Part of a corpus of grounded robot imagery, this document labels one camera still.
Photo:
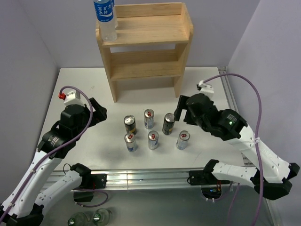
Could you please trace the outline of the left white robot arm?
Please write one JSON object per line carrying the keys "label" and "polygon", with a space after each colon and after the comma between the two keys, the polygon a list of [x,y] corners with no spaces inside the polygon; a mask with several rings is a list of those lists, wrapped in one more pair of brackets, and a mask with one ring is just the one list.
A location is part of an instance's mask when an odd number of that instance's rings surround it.
{"label": "left white robot arm", "polygon": [[83,132],[107,119],[106,108],[94,98],[89,99],[89,105],[78,98],[65,100],[64,104],[60,120],[44,134],[29,169],[0,206],[0,220],[8,226],[39,226],[48,210],[65,194],[89,187],[92,182],[91,170],[77,163],[62,179],[41,191]]}

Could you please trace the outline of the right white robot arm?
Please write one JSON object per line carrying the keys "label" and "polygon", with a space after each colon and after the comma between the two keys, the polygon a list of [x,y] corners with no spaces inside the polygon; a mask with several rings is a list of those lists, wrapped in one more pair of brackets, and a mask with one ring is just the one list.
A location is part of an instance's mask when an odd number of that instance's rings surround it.
{"label": "right white robot arm", "polygon": [[208,96],[198,93],[190,97],[181,95],[174,119],[180,119],[186,110],[184,122],[199,126],[203,131],[218,137],[240,151],[253,167],[229,165],[211,159],[201,171],[190,172],[191,185],[209,185],[218,181],[233,181],[252,187],[263,197],[276,200],[289,194],[290,179],[297,176],[300,167],[277,156],[261,140],[255,137],[246,120],[234,110],[218,110]]}

